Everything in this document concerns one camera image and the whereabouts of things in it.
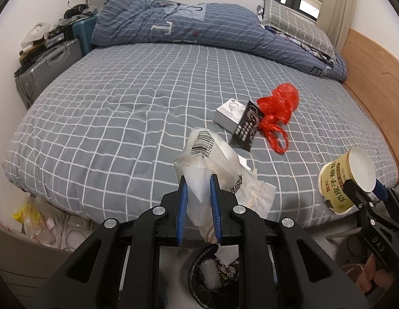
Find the person's right hand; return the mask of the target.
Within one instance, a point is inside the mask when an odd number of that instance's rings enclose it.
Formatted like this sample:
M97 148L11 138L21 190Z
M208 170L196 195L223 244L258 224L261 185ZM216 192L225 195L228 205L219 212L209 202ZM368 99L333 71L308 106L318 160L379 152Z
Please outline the person's right hand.
M356 286L365 294L371 291L373 284L388 290L393 282L394 276L392 274L386 272L384 269L377 270L377 259L371 254L363 267L363 271L357 278Z

